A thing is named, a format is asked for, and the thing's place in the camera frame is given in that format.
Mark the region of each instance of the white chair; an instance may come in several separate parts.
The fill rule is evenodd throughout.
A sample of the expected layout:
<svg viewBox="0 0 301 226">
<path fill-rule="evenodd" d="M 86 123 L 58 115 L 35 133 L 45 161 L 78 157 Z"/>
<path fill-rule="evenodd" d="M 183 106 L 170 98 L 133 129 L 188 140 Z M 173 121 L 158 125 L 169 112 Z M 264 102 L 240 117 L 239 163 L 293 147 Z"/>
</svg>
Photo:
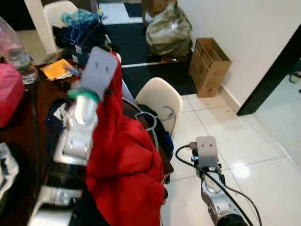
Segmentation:
<svg viewBox="0 0 301 226">
<path fill-rule="evenodd" d="M 52 30 L 52 26 L 55 27 L 65 27 L 66 25 L 61 21 L 61 15 L 63 13 L 75 13 L 77 12 L 77 7 L 70 1 L 56 1 L 49 3 L 44 6 L 44 13 L 49 22 L 50 29 Z"/>
<path fill-rule="evenodd" d="M 135 102 L 141 105 L 147 105 L 154 110 L 159 118 L 166 119 L 172 111 L 164 106 L 174 110 L 175 117 L 162 121 L 166 131 L 171 138 L 174 138 L 175 128 L 183 108 L 183 100 L 180 94 L 162 78 L 153 78 L 149 80 L 138 93 Z"/>
</svg>

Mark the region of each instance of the black mat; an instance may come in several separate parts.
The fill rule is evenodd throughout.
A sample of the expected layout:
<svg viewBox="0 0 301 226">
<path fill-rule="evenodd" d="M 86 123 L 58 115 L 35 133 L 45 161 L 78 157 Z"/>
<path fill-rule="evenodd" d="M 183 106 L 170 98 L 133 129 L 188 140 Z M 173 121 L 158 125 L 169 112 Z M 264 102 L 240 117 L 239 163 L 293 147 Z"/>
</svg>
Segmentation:
<svg viewBox="0 0 301 226">
<path fill-rule="evenodd" d="M 149 56 L 143 23 L 110 24 L 105 27 L 112 43 L 119 48 L 123 65 L 161 61 L 158 56 Z"/>
<path fill-rule="evenodd" d="M 129 17 L 142 17 L 141 3 L 124 3 Z"/>
<path fill-rule="evenodd" d="M 162 64 L 123 68 L 123 80 L 134 98 L 148 80 L 160 77 L 171 84 L 180 95 L 194 94 L 195 89 L 184 64 Z"/>
</svg>

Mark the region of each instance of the blue cloth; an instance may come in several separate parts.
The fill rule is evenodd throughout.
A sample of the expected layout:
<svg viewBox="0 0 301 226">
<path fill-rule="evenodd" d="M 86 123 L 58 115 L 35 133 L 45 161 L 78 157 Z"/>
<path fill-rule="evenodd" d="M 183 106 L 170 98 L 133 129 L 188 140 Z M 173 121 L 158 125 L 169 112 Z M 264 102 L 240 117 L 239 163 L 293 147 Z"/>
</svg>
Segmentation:
<svg viewBox="0 0 301 226">
<path fill-rule="evenodd" d="M 63 41 L 71 45 L 80 46 L 85 35 L 99 23 L 100 17 L 102 15 L 99 16 L 84 9 L 79 9 L 73 14 L 63 13 L 61 21 L 68 26 Z"/>
<path fill-rule="evenodd" d="M 79 9 L 73 14 L 63 13 L 61 16 L 61 21 L 63 21 L 63 23 L 67 26 L 72 26 L 75 29 L 80 29 L 86 23 L 89 23 L 93 20 L 98 20 L 98 17 L 98 14 L 93 14 L 84 9 Z"/>
</svg>

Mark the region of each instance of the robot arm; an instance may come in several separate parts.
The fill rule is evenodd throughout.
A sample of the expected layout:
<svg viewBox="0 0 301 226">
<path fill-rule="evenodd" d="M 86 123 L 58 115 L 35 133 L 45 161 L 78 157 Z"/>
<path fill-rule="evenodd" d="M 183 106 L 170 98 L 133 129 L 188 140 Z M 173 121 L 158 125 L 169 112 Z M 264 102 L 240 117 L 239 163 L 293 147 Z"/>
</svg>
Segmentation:
<svg viewBox="0 0 301 226">
<path fill-rule="evenodd" d="M 99 101 L 115 73 L 118 62 L 111 54 L 94 47 L 76 89 L 68 95 L 75 99 L 64 117 L 60 134 L 41 185 L 28 226 L 68 226 L 74 204 L 82 196 L 85 168 L 98 123 Z"/>
<path fill-rule="evenodd" d="M 193 157 L 191 160 L 198 169 L 212 176 L 221 186 L 225 177 L 218 164 L 216 141 L 214 137 L 198 137 L 191 143 Z M 208 206 L 209 215 L 215 226 L 247 226 L 235 204 L 225 192 L 207 175 L 196 169 L 201 179 L 201 196 Z"/>
</svg>

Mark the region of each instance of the cable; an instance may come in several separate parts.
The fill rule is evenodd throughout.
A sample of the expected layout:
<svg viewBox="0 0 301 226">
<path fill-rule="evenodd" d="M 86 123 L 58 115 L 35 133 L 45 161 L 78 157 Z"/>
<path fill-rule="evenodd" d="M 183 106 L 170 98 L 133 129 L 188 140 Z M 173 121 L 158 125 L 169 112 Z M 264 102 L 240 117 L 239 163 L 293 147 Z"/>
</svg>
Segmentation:
<svg viewBox="0 0 301 226">
<path fill-rule="evenodd" d="M 189 162 L 187 162 L 187 161 L 181 159 L 181 158 L 178 156 L 179 151 L 182 150 L 183 148 L 186 148 L 186 147 L 189 147 L 189 145 L 184 145 L 184 146 L 179 147 L 179 148 L 177 149 L 177 151 L 175 152 L 176 158 L 177 158 L 179 161 L 181 161 L 181 162 L 183 162 L 183 163 L 185 163 L 185 164 L 187 164 L 187 165 L 189 165 L 189 166 L 192 166 L 193 168 L 199 170 L 201 173 L 205 174 L 205 175 L 206 175 L 207 177 L 209 177 L 212 181 L 214 181 L 214 182 L 216 183 L 216 185 L 218 185 L 218 186 L 222 189 L 222 191 L 225 192 L 225 194 L 229 197 L 229 199 L 236 205 L 236 207 L 239 209 L 239 211 L 241 212 L 241 214 L 245 217 L 245 219 L 246 219 L 246 221 L 248 222 L 248 224 L 249 224 L 250 226 L 253 226 L 251 220 L 248 218 L 248 216 L 245 214 L 245 212 L 241 209 L 241 207 L 238 205 L 238 203 L 232 198 L 232 196 L 227 192 L 227 190 L 226 190 L 219 182 L 217 182 L 217 181 L 216 181 L 210 174 L 208 174 L 206 171 L 204 171 L 204 170 L 202 170 L 202 169 L 199 169 L 199 168 L 196 167 L 195 165 L 193 165 L 193 164 L 191 164 L 191 163 L 189 163 Z"/>
<path fill-rule="evenodd" d="M 256 205 L 255 205 L 255 203 L 252 201 L 252 199 L 250 199 L 250 198 L 249 198 L 248 196 L 246 196 L 245 194 L 243 194 L 243 193 L 241 193 L 241 192 L 239 192 L 239 191 L 237 191 L 237 190 L 235 190 L 235 189 L 233 189 L 233 188 L 228 187 L 227 185 L 225 185 L 225 187 L 226 187 L 227 189 L 233 191 L 233 192 L 236 192 L 236 193 L 242 195 L 243 197 L 245 197 L 245 198 L 253 205 L 253 207 L 254 207 L 254 209 L 255 209 L 255 211 L 256 211 L 257 217 L 258 217 L 259 225 L 262 226 L 262 222 L 261 222 L 261 217 L 260 217 L 259 211 L 258 211 L 258 209 L 257 209 L 257 207 L 256 207 Z"/>
<path fill-rule="evenodd" d="M 161 225 L 163 226 L 163 220 L 162 220 L 161 214 L 160 214 L 160 220 L 161 220 Z"/>
</svg>

